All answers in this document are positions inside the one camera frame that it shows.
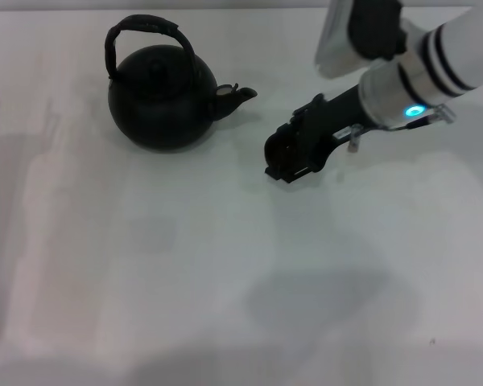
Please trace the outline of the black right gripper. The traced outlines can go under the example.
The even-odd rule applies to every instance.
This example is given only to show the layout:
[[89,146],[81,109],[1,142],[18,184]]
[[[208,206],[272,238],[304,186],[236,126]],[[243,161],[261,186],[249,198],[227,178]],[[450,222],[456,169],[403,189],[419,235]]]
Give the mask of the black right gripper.
[[294,133],[305,124],[304,144],[298,142],[266,142],[265,173],[285,183],[321,171],[329,156],[338,146],[350,139],[350,134],[336,138],[335,134],[353,125],[369,125],[363,108],[359,87],[353,86],[341,95],[326,101],[319,93],[296,109],[290,120],[277,128],[276,133]]

